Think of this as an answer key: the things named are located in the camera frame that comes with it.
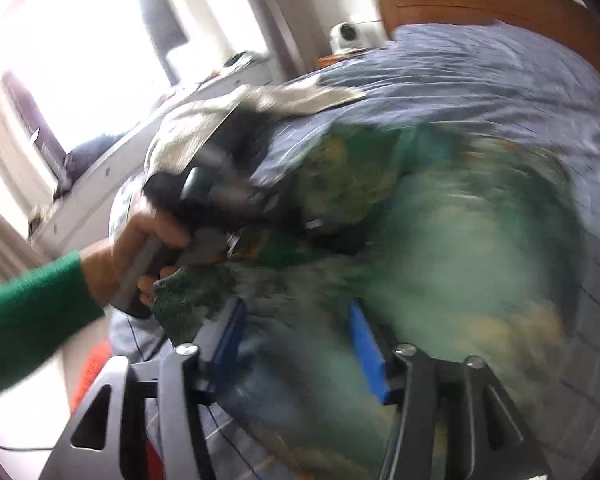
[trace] person's hand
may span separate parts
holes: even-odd
[[[155,211],[133,215],[115,243],[103,240],[80,252],[87,288],[96,303],[102,307],[109,304],[129,265],[153,233],[169,247],[183,249],[189,245],[189,232],[167,212]],[[160,278],[176,270],[175,267],[165,267],[160,271]],[[157,279],[158,276],[143,276],[138,280],[140,299],[146,305],[151,301]]]

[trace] green sweater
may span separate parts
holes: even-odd
[[[0,287],[0,391],[49,359],[103,315],[72,253]]]

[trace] nightstand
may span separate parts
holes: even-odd
[[[366,48],[365,50],[356,50],[355,52],[349,52],[347,54],[333,54],[332,56],[321,57],[320,59],[316,60],[315,64],[318,66],[318,68],[325,68],[326,66],[331,66],[332,64],[342,61],[343,59],[350,59],[352,57],[360,56],[365,52],[369,52],[369,50],[369,48]]]

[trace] headboard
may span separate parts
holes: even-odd
[[[387,36],[410,23],[489,25],[501,20],[568,46],[600,72],[600,26],[573,0],[378,0]]]

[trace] green patterned cloth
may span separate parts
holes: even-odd
[[[329,254],[252,230],[229,261],[155,288],[155,317],[174,344],[232,294],[246,301],[238,381],[220,401],[230,414],[298,471],[375,478],[394,411],[369,393],[347,336],[347,304],[360,296],[433,357],[482,355],[536,423],[580,282],[571,183],[551,153],[430,124],[333,124],[287,178],[309,238],[360,250]]]

